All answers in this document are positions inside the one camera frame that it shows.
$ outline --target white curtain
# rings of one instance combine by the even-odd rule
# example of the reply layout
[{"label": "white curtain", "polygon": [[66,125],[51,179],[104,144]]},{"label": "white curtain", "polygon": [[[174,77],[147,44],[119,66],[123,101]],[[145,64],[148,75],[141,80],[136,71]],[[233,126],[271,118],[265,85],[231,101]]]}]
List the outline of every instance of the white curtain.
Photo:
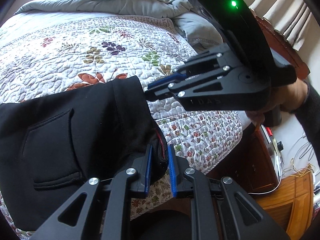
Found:
[{"label": "white curtain", "polygon": [[305,42],[314,18],[303,0],[244,0],[249,8],[267,20],[295,50]]}]

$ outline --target metal bolt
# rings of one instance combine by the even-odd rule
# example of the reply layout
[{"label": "metal bolt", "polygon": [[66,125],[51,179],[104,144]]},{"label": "metal bolt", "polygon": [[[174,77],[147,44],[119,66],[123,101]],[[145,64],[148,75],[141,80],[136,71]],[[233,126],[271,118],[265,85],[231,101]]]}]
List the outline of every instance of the metal bolt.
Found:
[{"label": "metal bolt", "polygon": [[222,179],[223,183],[225,184],[231,184],[232,183],[232,179],[230,177],[224,177]]},{"label": "metal bolt", "polygon": [[193,168],[186,168],[186,174],[189,174],[189,175],[191,175],[191,174],[194,174],[196,171],[195,171],[195,169],[193,169]]},{"label": "metal bolt", "polygon": [[132,175],[136,173],[136,169],[134,168],[129,168],[125,171],[128,175]]},{"label": "metal bolt", "polygon": [[224,71],[228,71],[228,70],[230,69],[230,67],[229,67],[229,66],[224,66],[222,69],[223,69]]},{"label": "metal bolt", "polygon": [[99,182],[98,178],[91,178],[89,179],[89,184],[90,185],[96,185]]},{"label": "metal bolt", "polygon": [[185,91],[180,91],[178,93],[178,97],[182,98],[185,95]]}]

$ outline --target white quilted bedspread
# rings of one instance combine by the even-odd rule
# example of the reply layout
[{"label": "white quilted bedspread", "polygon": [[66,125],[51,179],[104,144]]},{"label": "white quilted bedspread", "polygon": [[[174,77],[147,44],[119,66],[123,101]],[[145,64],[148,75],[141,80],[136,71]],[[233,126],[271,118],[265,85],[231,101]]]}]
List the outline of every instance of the white quilted bedspread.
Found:
[{"label": "white quilted bedspread", "polygon": [[[146,89],[195,54],[168,18],[97,17],[43,28],[1,47],[0,103],[22,102],[133,75]],[[186,112],[174,98],[148,105],[176,154],[204,173],[241,139],[237,112]],[[171,197],[166,174],[145,200],[132,200],[131,217]],[[18,236],[28,239],[30,233],[14,227],[1,193],[0,209]]]}]

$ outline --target white cable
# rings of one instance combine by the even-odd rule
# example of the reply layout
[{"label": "white cable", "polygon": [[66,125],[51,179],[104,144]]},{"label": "white cable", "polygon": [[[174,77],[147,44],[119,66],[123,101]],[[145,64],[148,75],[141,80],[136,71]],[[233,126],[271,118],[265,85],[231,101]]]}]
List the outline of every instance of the white cable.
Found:
[{"label": "white cable", "polygon": [[280,186],[280,183],[281,183],[281,179],[282,179],[282,169],[281,169],[281,175],[280,175],[280,180],[279,180],[279,184],[273,189],[273,190],[270,190],[268,192],[264,192],[264,193],[248,193],[250,195],[263,195],[263,194],[269,194],[273,191],[275,191],[279,186]]}]

